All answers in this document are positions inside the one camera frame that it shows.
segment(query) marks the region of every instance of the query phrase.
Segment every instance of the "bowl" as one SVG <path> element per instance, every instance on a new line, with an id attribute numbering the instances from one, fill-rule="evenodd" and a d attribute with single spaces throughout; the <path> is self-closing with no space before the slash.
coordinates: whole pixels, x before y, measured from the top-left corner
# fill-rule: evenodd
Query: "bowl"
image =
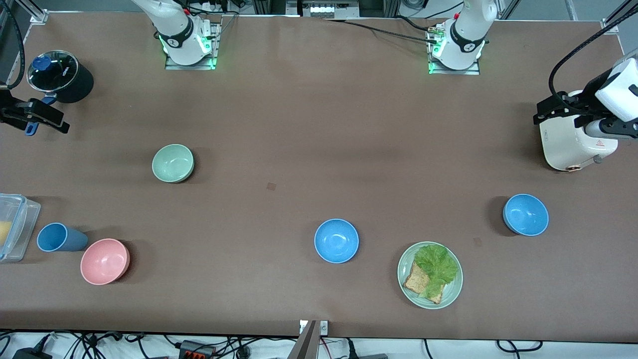
<path id="1" fill-rule="evenodd" d="M 88 283 L 102 286 L 122 277 L 130 260 L 128 249 L 122 242 L 105 238 L 93 243 L 84 252 L 80 272 Z"/>
<path id="2" fill-rule="evenodd" d="M 155 154 L 152 168 L 158 180 L 177 183 L 193 173 L 195 159 L 191 150 L 183 144 L 169 144 Z"/>
<path id="3" fill-rule="evenodd" d="M 355 227 L 343 219 L 330 219 L 322 223 L 315 233 L 315 249 L 324 261 L 345 263 L 359 248 L 359 234 Z"/>
<path id="4" fill-rule="evenodd" d="M 538 236 L 549 225 L 545 204 L 530 194 L 510 198 L 503 208 L 503 219 L 509 229 L 523 236 Z"/>

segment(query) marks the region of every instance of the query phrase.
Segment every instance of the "bread slice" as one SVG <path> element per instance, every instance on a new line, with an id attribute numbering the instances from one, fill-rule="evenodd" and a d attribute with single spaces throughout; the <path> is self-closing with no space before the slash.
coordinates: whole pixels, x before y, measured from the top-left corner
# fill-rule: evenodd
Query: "bread slice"
<path id="1" fill-rule="evenodd" d="M 429 300 L 434 302 L 434 304 L 441 304 L 441 299 L 443 299 L 443 287 L 445 287 L 445 284 L 441 285 L 441 294 L 435 296 L 434 298 L 428 298 Z"/>
<path id="2" fill-rule="evenodd" d="M 414 293 L 421 293 L 426 290 L 427 283 L 430 281 L 430 277 L 417 266 L 416 262 L 412 262 L 412 268 L 410 269 L 410 275 L 405 279 L 403 286 Z"/>

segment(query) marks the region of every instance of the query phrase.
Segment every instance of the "pink bowl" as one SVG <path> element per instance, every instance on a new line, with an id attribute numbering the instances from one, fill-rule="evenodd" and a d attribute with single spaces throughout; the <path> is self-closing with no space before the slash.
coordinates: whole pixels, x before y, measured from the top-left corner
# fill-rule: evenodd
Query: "pink bowl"
<path id="1" fill-rule="evenodd" d="M 93 243 L 84 252 L 80 272 L 87 282 L 102 286 L 122 277 L 130 261 L 128 249 L 122 242 L 105 238 Z"/>

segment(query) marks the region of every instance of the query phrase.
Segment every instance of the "lettuce leaf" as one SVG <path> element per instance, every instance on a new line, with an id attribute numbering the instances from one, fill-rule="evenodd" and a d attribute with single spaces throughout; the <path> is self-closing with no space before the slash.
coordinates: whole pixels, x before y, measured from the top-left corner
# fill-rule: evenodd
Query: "lettuce leaf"
<path id="1" fill-rule="evenodd" d="M 441 285 L 452 282 L 459 270 L 447 248 L 441 245 L 421 247 L 414 256 L 414 261 L 430 278 L 425 293 L 419 295 L 421 298 L 438 296 Z"/>
<path id="2" fill-rule="evenodd" d="M 436 298 L 443 291 L 442 285 L 444 284 L 445 282 L 440 279 L 430 279 L 427 283 L 426 289 L 419 294 L 419 298 Z"/>

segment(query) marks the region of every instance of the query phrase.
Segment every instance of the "green plate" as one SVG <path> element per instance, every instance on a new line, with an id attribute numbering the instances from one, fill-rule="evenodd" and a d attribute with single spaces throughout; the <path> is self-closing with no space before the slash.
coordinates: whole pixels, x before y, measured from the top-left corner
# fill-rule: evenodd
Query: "green plate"
<path id="1" fill-rule="evenodd" d="M 425 298 L 419 298 L 417 293 L 405 288 L 403 283 L 410 275 L 410 269 L 412 268 L 412 262 L 414 262 L 414 255 L 421 249 L 422 247 L 427 247 L 429 245 L 440 245 L 445 247 L 447 251 L 450 253 L 452 259 L 456 262 L 456 265 L 459 267 L 459 271 L 456 273 L 456 277 L 454 280 L 446 284 L 443 288 L 443 298 L 441 299 L 440 304 L 434 304 L 431 300 Z M 461 269 L 461 263 L 459 263 L 458 258 L 452 253 L 452 251 L 441 243 L 436 242 L 420 242 L 412 245 L 410 248 L 406 249 L 401 258 L 399 259 L 399 267 L 397 268 L 397 277 L 399 278 L 399 287 L 403 291 L 408 299 L 418 305 L 421 308 L 425 309 L 441 309 L 445 308 L 448 305 L 452 304 L 456 300 L 456 298 L 461 293 L 461 288 L 463 287 L 463 270 Z"/>

